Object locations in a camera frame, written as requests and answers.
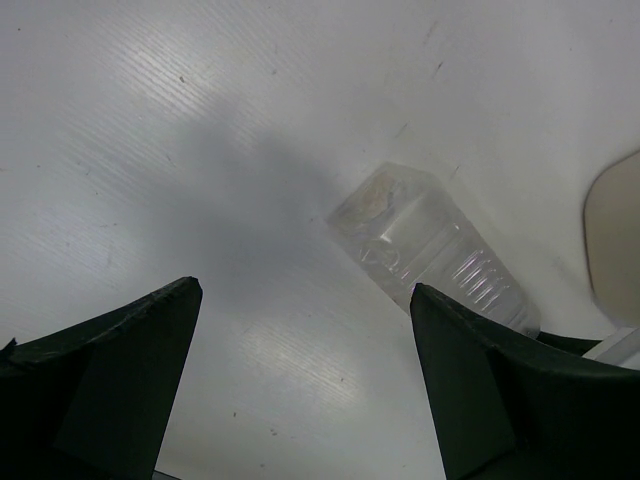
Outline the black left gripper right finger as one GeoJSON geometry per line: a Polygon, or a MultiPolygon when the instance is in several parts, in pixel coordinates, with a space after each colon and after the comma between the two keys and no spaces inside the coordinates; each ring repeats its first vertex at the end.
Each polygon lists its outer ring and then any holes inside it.
{"type": "Polygon", "coordinates": [[[449,479],[635,479],[639,375],[417,285],[410,313],[449,479]]]}

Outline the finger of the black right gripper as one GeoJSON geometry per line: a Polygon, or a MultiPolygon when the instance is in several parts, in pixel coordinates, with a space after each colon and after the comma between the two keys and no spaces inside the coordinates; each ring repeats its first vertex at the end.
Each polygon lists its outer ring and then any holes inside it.
{"type": "Polygon", "coordinates": [[[600,340],[565,337],[548,332],[540,332],[537,340],[545,345],[573,355],[584,355],[600,343],[600,340]]]}

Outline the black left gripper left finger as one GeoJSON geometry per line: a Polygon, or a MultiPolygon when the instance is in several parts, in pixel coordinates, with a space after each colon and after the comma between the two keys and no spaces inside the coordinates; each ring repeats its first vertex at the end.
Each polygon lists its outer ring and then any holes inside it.
{"type": "Polygon", "coordinates": [[[150,479],[199,316],[183,277],[1,350],[4,479],[150,479]]]}

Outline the square clear juice bottle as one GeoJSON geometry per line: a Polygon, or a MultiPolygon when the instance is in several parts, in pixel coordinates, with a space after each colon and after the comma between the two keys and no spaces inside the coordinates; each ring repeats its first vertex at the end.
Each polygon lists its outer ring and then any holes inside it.
{"type": "Polygon", "coordinates": [[[384,163],[328,217],[345,252],[403,310],[417,284],[535,338],[540,314],[431,174],[384,163]]]}

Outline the beige plastic bin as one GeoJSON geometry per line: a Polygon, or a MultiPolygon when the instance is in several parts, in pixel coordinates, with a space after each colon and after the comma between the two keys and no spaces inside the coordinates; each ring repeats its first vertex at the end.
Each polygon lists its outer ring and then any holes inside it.
{"type": "Polygon", "coordinates": [[[639,153],[610,165],[592,183],[583,208],[593,297],[620,325],[639,324],[639,153]]]}

